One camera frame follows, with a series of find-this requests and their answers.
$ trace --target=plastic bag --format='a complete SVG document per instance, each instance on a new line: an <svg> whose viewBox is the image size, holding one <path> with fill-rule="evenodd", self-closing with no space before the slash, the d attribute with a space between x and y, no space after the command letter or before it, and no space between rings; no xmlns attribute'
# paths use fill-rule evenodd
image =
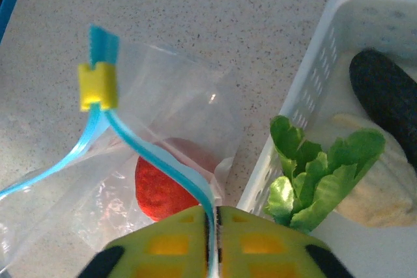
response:
<svg viewBox="0 0 417 278"><path fill-rule="evenodd" d="M117 110L99 116L91 110L83 136L89 134L94 140L80 140L81 144L66 157L70 163L64 162L63 169L56 167L60 169L57 173L50 172L51 176L45 175L32 186L2 197L3 264L10 264L24 253L64 216L72 220L72 231L94 250L152 223L136 201L136 152L144 157L145 153L153 160L151 163L163 160L160 164L176 171L177 182L193 190L193 195L201 194L198 199L210 198L208 194L213 192L216 204L222 202L242 136L236 102L232 101L232 90L224 84L224 75L174 51L129 44L105 30L92 30L96 34L92 55L117 60L119 105ZM105 131L109 125L115 132ZM191 141L212 154L216 160L214 170L208 171L172 138ZM146 142L158 144L176 159ZM35 171L24 179L39 177L39 173L46 172ZM201 179L211 191L204 190ZM212 204L206 207L209 211Z"/></svg>

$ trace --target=dark purple vegetable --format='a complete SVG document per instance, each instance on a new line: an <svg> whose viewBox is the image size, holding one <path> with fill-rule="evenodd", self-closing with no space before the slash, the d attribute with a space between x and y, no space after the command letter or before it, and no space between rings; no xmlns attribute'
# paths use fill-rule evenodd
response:
<svg viewBox="0 0 417 278"><path fill-rule="evenodd" d="M391 133L417 172L417 83L378 51L357 54L349 67L353 91L369 117Z"/></svg>

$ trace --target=yellow slider clip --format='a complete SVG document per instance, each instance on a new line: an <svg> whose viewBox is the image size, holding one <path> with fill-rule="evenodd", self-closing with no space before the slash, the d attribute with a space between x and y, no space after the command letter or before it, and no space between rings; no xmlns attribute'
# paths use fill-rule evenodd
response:
<svg viewBox="0 0 417 278"><path fill-rule="evenodd" d="M97 62L94 69L89 64L78 66L79 99L81 111L90 110L91 104L100 104L106 111L117 107L116 67L107 62Z"/></svg>

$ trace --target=lettuce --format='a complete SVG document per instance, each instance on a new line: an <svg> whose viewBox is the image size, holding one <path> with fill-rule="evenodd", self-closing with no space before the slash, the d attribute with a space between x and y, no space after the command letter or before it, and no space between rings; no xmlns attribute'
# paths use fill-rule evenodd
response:
<svg viewBox="0 0 417 278"><path fill-rule="evenodd" d="M326 218L385 148L383 134L363 128L344 140L337 138L326 153L284 116L272 119L270 133L283 176L271 184L264 211L275 222L302 232L312 231Z"/></svg>

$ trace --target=red vegetable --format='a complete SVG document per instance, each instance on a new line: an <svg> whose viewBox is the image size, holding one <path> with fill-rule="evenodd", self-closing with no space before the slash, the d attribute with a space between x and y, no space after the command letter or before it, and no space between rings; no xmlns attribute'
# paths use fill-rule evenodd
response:
<svg viewBox="0 0 417 278"><path fill-rule="evenodd" d="M213 173L219 163L207 151L191 141L170 138L165 143L187 155L208 172ZM197 200L188 191L142 157L137 160L135 185L139 207L154 221L198 205Z"/></svg>

